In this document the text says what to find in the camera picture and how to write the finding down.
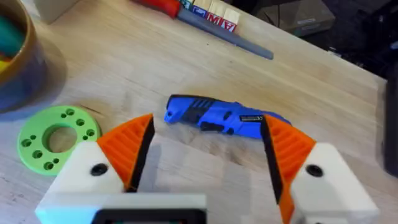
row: black screw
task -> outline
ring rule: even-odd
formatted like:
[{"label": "black screw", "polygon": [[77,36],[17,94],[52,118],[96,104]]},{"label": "black screw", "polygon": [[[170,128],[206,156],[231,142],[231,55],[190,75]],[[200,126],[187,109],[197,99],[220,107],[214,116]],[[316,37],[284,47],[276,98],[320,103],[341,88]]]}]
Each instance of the black screw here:
[{"label": "black screw", "polygon": [[312,176],[314,177],[321,177],[323,176],[323,170],[321,167],[318,167],[317,165],[308,165],[305,170]]},{"label": "black screw", "polygon": [[91,174],[95,177],[103,175],[106,171],[108,171],[108,166],[105,164],[97,164],[91,168]]}]

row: blue utility knife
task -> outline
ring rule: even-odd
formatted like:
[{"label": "blue utility knife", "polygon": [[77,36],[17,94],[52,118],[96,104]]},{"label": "blue utility knife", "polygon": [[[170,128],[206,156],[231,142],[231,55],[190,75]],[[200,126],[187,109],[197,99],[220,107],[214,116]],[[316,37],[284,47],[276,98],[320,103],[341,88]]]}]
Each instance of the blue utility knife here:
[{"label": "blue utility knife", "polygon": [[281,115],[270,111],[195,95],[171,95],[167,102],[164,120],[167,123],[192,124],[202,131],[217,131],[262,139],[260,126],[266,114],[290,124]]}]

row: teal object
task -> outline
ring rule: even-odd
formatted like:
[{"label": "teal object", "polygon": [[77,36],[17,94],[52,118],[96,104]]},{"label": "teal object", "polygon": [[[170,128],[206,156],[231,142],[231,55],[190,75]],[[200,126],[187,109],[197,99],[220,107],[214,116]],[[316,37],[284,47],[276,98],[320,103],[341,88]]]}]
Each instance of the teal object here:
[{"label": "teal object", "polygon": [[21,49],[24,39],[19,29],[4,16],[0,16],[0,53],[13,58]]},{"label": "teal object", "polygon": [[[58,128],[73,128],[77,139],[71,149],[52,152],[48,142]],[[43,175],[57,175],[75,146],[82,141],[95,141],[101,136],[98,123],[76,106],[53,106],[33,115],[18,136],[18,154],[31,170]]]}]

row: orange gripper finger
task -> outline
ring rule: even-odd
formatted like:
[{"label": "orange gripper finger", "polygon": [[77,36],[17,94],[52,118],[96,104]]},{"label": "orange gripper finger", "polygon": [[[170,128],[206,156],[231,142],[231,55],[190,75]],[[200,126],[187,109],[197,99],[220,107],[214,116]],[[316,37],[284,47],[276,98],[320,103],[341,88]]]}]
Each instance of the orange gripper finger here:
[{"label": "orange gripper finger", "polygon": [[315,141],[292,125],[264,115],[261,134],[266,149],[275,198],[284,224],[294,211],[290,185],[315,145]]},{"label": "orange gripper finger", "polygon": [[152,114],[132,119],[97,140],[128,192],[136,192],[149,144],[155,134]]}]

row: orange plastic part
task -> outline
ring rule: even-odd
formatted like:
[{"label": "orange plastic part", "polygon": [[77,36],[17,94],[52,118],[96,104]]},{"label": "orange plastic part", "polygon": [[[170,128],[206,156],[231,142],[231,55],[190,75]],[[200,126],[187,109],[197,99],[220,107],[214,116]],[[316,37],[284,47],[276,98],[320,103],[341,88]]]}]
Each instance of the orange plastic part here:
[{"label": "orange plastic part", "polygon": [[137,188],[139,179],[132,182],[134,173],[138,172],[139,178],[145,163],[149,143],[154,135],[153,115],[148,114],[132,119],[106,133],[97,140],[105,156],[110,161],[115,171],[120,176],[126,190]]},{"label": "orange plastic part", "polygon": [[273,116],[265,115],[275,160],[282,181],[279,209],[284,224],[289,224],[294,211],[289,189],[297,172],[315,145],[315,141],[295,127]]}]

